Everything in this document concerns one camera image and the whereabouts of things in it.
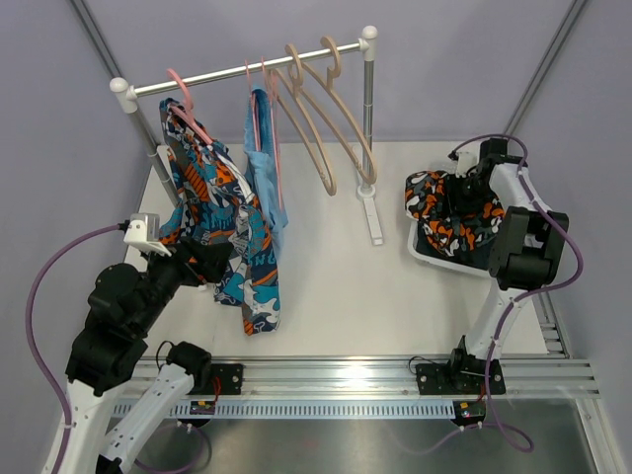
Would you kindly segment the white plastic basket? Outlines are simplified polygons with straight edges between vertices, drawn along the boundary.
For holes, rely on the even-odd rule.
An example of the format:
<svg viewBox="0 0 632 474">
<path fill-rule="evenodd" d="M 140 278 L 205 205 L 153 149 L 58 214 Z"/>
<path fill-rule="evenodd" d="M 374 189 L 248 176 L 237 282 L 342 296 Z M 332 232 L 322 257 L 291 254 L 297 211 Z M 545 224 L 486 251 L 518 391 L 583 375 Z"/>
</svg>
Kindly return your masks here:
<svg viewBox="0 0 632 474">
<path fill-rule="evenodd" d="M 407 249 L 409 254 L 417 261 L 418 264 L 430 265 L 436 268 L 441 268 L 447 271 L 470 275 L 474 277 L 482 277 L 486 279 L 490 278 L 487 270 L 482 270 L 475 267 L 453 263 L 445 259 L 437 258 L 432 256 L 427 250 L 424 250 L 423 252 L 418 252 L 416 249 L 416 245 L 418 243 L 418 222 L 412 221 L 409 227 L 407 238 Z"/>
</svg>

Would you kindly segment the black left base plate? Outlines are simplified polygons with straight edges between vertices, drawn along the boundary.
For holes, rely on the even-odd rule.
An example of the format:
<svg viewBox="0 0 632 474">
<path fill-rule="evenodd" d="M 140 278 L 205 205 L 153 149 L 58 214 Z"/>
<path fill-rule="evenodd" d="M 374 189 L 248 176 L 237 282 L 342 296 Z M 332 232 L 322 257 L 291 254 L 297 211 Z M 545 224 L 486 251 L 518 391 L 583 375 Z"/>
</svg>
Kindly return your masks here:
<svg viewBox="0 0 632 474">
<path fill-rule="evenodd" d="M 219 395 L 240 395 L 242 393 L 244 365 L 241 363 L 217 363 L 211 365 L 210 378 L 205 384 L 193 388 L 188 395 L 211 396 L 215 395 L 215 389 Z"/>
</svg>

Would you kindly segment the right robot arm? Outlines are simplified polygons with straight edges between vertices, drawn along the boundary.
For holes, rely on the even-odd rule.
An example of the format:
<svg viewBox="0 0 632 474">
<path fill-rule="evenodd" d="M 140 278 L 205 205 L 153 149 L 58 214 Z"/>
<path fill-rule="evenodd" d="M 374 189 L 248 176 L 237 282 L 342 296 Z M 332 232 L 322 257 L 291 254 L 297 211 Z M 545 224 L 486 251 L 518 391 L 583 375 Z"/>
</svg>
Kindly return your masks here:
<svg viewBox="0 0 632 474">
<path fill-rule="evenodd" d="M 477 136 L 478 164 L 450 180 L 449 208 L 463 215 L 483 211 L 490 194 L 504 210 L 491 249 L 492 284 L 474 326 L 450 355 L 445 378 L 458 394 L 491 395 L 493 379 L 502 376 L 504 342 L 527 300 L 555 278 L 569 218 L 554 212 L 531 187 L 527 149 L 519 139 L 500 133 Z"/>
</svg>

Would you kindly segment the pink hanger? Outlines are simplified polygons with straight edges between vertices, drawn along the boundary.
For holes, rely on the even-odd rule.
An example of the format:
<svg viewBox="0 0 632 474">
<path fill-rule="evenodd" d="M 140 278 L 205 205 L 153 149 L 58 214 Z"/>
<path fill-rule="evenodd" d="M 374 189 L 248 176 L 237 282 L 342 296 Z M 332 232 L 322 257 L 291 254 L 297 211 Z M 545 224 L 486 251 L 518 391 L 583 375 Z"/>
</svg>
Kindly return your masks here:
<svg viewBox="0 0 632 474">
<path fill-rule="evenodd" d="M 257 102 L 257 94 L 254 87 L 254 82 L 252 79 L 252 74 L 250 72 L 250 64 L 247 60 L 244 61 L 245 65 L 245 74 L 248 84 L 248 108 L 246 113 L 246 131 L 248 132 L 249 140 L 251 143 L 251 148 L 257 152 L 262 151 L 262 143 L 261 143 L 261 131 L 260 131 L 260 121 L 259 121 L 259 113 L 258 113 L 258 102 Z"/>
<path fill-rule="evenodd" d="M 194 115 L 195 104 L 188 87 L 186 86 L 186 84 L 184 83 L 180 75 L 174 69 L 168 68 L 167 75 L 173 81 L 177 83 L 178 87 L 180 88 L 184 96 L 183 101 L 182 101 L 182 105 L 183 105 L 182 109 L 180 109 L 177 106 L 174 106 L 173 104 L 170 105 L 170 109 L 175 115 L 180 117 L 194 133 L 198 135 L 198 137 L 200 138 L 200 140 L 203 142 L 205 146 L 211 146 L 214 143 L 214 140 L 206 133 L 204 128 L 198 124 L 198 121 L 195 118 L 195 115 Z"/>
<path fill-rule="evenodd" d="M 274 150 L 274 159 L 276 164 L 276 188 L 277 188 L 277 198 L 278 205 L 281 211 L 284 211 L 284 203 L 282 196 L 282 185 L 281 185 L 281 165 L 280 165 L 280 153 L 277 141 L 277 82 L 275 75 L 272 71 L 269 71 L 267 66 L 265 65 L 265 59 L 261 57 L 262 63 L 262 75 L 264 78 L 264 84 L 266 87 L 266 91 L 268 94 L 269 108 L 270 108 L 270 121 L 271 121 L 271 129 L 272 129 L 272 141 L 273 141 L 273 150 Z"/>
</svg>

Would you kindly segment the beige hanger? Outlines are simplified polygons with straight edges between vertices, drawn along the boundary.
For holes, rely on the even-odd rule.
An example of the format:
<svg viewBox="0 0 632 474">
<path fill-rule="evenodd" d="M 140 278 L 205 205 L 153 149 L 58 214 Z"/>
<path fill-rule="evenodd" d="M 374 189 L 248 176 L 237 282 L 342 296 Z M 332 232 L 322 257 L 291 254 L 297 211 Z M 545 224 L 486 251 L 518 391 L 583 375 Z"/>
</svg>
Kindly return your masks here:
<svg viewBox="0 0 632 474">
<path fill-rule="evenodd" d="M 333 197 L 338 190 L 336 177 L 332 171 L 324 141 L 312 116 L 301 100 L 304 82 L 302 61 L 292 43 L 288 43 L 284 50 L 289 57 L 289 62 L 285 65 L 286 73 L 283 73 L 281 67 L 278 67 L 273 69 L 272 76 L 278 80 L 279 84 L 287 92 L 287 97 L 293 102 L 294 107 L 298 111 L 298 116 L 291 111 L 290 106 L 284 99 L 278 98 L 278 103 L 303 143 L 326 193 Z"/>
<path fill-rule="evenodd" d="M 305 107 L 310 106 L 327 127 L 332 131 L 339 144 L 347 153 L 360 179 L 363 189 L 371 188 L 377 181 L 377 172 L 372 153 L 372 93 L 375 59 L 375 36 L 361 37 L 354 44 L 339 46 L 333 38 L 323 36 L 321 49 L 308 53 L 299 53 L 302 61 L 304 82 L 310 76 L 326 93 L 334 106 L 347 122 L 360 146 L 361 153 L 356 154 L 340 127 L 328 115 L 323 106 L 304 86 L 301 100 Z M 362 54 L 364 64 L 363 116 L 358 121 L 349 106 L 335 88 L 336 80 L 342 75 L 342 55 L 348 52 Z"/>
</svg>

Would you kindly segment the orange black camouflage shorts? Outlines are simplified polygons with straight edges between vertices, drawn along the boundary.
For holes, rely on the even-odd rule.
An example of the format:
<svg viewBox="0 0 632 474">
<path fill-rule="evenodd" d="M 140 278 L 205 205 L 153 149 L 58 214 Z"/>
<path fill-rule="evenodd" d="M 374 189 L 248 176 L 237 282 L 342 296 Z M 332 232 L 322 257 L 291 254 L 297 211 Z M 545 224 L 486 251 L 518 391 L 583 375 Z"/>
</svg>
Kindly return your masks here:
<svg viewBox="0 0 632 474">
<path fill-rule="evenodd" d="M 452 175 L 443 170 L 420 171 L 406 178 L 404 192 L 404 208 L 407 216 L 429 227 L 429 232 L 453 232 L 463 228 L 471 228 L 475 233 L 479 229 L 482 239 L 490 239 L 498 235 L 503 223 L 505 211 L 499 197 L 494 193 L 494 200 L 485 204 L 478 213 L 453 214 L 447 202 L 446 181 Z"/>
</svg>

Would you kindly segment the light blue shorts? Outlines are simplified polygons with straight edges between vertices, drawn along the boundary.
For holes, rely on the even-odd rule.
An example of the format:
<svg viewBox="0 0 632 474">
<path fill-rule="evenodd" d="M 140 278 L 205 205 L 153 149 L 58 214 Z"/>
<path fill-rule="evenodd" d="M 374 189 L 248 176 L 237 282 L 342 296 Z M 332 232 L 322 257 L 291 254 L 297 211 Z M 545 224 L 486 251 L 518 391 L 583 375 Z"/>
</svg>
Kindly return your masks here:
<svg viewBox="0 0 632 474">
<path fill-rule="evenodd" d="M 284 211 L 281 211 L 278 205 L 277 171 L 268 94 L 262 87 L 255 87 L 255 91 L 258 102 L 262 151 L 257 152 L 251 148 L 245 118 L 243 149 L 247 157 L 246 178 L 260 201 L 264 219 L 272 233 L 274 250 L 280 254 L 284 244 L 284 229 L 288 224 L 288 217 L 285 206 Z"/>
</svg>

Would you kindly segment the dark navy shorts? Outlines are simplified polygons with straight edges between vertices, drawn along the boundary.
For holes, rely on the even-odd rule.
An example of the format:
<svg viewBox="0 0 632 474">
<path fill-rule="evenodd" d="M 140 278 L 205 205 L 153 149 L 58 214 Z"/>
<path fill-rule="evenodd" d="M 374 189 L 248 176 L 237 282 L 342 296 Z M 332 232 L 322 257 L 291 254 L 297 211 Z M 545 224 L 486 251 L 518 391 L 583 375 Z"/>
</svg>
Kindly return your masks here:
<svg viewBox="0 0 632 474">
<path fill-rule="evenodd" d="M 469 227 L 456 232 L 451 228 L 438 233 L 429 230 L 428 226 L 418 225 L 415 247 L 418 253 L 479 270 L 488 268 L 495 234 L 485 240 L 479 229 L 472 233 Z"/>
</svg>

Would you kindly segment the skull print colourful shorts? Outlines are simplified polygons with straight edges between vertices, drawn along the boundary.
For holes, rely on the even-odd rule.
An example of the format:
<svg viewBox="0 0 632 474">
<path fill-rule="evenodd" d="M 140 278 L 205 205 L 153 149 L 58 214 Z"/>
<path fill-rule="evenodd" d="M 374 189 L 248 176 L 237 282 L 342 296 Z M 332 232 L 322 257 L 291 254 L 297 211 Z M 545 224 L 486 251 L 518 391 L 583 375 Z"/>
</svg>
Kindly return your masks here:
<svg viewBox="0 0 632 474">
<path fill-rule="evenodd" d="M 228 267 L 214 285 L 214 300 L 242 310 L 248 336 L 269 333 L 280 322 L 277 255 L 259 197 L 228 149 L 206 143 L 181 116 L 172 98 L 159 113 L 179 202 L 160 228 L 163 244 L 191 238 L 202 245 L 230 243 Z"/>
</svg>

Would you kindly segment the aluminium rail front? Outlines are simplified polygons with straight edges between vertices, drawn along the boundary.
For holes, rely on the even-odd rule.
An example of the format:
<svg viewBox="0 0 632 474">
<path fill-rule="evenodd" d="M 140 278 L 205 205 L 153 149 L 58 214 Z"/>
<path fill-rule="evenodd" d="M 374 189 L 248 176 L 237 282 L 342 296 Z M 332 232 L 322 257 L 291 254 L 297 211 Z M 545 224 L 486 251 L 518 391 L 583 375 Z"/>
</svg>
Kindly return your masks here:
<svg viewBox="0 0 632 474">
<path fill-rule="evenodd" d="M 403 398 L 419 393 L 415 365 L 397 357 L 218 358 L 217 363 L 244 365 L 245 398 Z M 570 358 L 506 358 L 500 362 L 505 397 L 595 398 L 599 389 L 590 364 Z M 421 395 L 476 397 L 478 395 Z"/>
</svg>

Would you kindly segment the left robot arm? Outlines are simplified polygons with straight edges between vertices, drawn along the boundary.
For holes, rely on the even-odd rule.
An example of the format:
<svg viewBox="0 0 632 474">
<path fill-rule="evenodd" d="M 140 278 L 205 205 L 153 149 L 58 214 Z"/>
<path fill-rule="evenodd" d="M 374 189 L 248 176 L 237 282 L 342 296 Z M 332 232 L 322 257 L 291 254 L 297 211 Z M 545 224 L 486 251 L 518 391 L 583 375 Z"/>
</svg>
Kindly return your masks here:
<svg viewBox="0 0 632 474">
<path fill-rule="evenodd" d="M 116 264 L 98 275 L 84 329 L 72 344 L 62 396 L 66 406 L 45 473 L 126 473 L 144 444 L 185 395 L 219 389 L 212 358 L 187 342 L 170 349 L 150 386 L 113 428 L 113 408 L 147 349 L 149 330 L 182 286 L 221 281 L 230 243 L 185 239 L 153 254 L 147 269 Z"/>
</svg>

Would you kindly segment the white clothes rack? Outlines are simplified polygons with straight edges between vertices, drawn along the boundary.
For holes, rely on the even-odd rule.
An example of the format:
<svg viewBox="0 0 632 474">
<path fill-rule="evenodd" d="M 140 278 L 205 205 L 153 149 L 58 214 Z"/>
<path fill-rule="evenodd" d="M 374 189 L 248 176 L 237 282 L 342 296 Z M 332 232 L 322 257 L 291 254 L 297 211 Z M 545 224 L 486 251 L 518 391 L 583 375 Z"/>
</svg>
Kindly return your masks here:
<svg viewBox="0 0 632 474">
<path fill-rule="evenodd" d="M 158 153 L 159 145 L 153 138 L 149 128 L 142 123 L 141 112 L 137 104 L 137 100 L 140 97 L 157 95 L 176 89 L 186 90 L 189 86 L 247 76 L 253 72 L 260 72 L 266 78 L 275 77 L 281 80 L 314 135 L 322 156 L 322 160 L 316 162 L 315 166 L 329 195 L 332 196 L 336 191 L 334 173 L 331 171 L 331 163 L 324 151 L 324 142 L 311 116 L 303 107 L 303 100 L 306 100 L 312 109 L 320 115 L 322 121 L 331 129 L 354 163 L 359 178 L 356 195 L 363 204 L 370 240 L 374 246 L 380 246 L 384 243 L 384 236 L 375 204 L 377 172 L 372 153 L 374 62 L 377 37 L 377 28 L 366 26 L 362 29 L 361 37 L 355 43 L 337 46 L 331 38 L 323 37 L 321 38 L 323 47 L 319 50 L 297 53 L 293 46 L 289 44 L 286 47 L 288 53 L 286 57 L 267 61 L 262 60 L 258 63 L 245 64 L 185 79 L 178 77 L 172 81 L 142 87 L 132 86 L 124 78 L 115 77 L 110 81 L 110 90 L 117 98 L 122 111 L 136 124 L 139 136 L 147 142 L 147 150 L 153 156 Z M 363 57 L 362 123 L 356 121 L 334 88 L 335 80 L 342 74 L 341 56 L 353 52 L 360 52 Z M 361 147 L 361 156 L 355 155 L 355 150 L 351 148 L 336 124 L 320 108 L 308 91 L 303 88 L 304 73 L 312 76 L 345 117 Z"/>
</svg>

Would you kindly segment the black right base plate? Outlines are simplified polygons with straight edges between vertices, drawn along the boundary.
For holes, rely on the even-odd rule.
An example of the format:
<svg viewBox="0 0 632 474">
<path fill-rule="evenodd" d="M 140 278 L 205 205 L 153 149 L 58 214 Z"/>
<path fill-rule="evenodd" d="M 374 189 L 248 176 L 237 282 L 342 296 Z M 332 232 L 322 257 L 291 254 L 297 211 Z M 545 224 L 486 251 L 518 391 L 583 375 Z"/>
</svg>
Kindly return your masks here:
<svg viewBox="0 0 632 474">
<path fill-rule="evenodd" d="M 480 395 L 490 389 L 492 395 L 507 393 L 500 363 L 494 359 L 485 382 L 486 362 L 474 358 L 460 368 L 450 363 L 423 362 L 415 365 L 415 375 L 421 395 Z"/>
</svg>

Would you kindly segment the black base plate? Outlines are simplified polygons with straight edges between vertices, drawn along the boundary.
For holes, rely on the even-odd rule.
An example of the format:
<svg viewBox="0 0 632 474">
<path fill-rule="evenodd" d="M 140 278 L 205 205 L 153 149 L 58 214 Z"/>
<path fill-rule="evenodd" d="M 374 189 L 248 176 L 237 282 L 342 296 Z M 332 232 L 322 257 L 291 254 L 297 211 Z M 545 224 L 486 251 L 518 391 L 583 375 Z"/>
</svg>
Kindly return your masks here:
<svg viewBox="0 0 632 474">
<path fill-rule="evenodd" d="M 188 395 L 211 396 L 215 395 L 215 389 L 219 395 L 240 395 L 242 393 L 244 365 L 241 363 L 217 363 L 211 365 L 210 378 L 205 384 L 193 388 Z"/>
<path fill-rule="evenodd" d="M 480 395 L 490 389 L 492 395 L 507 393 L 500 363 L 494 359 L 485 382 L 486 362 L 474 358 L 460 368 L 450 363 L 423 362 L 415 365 L 415 375 L 421 395 Z"/>
</svg>

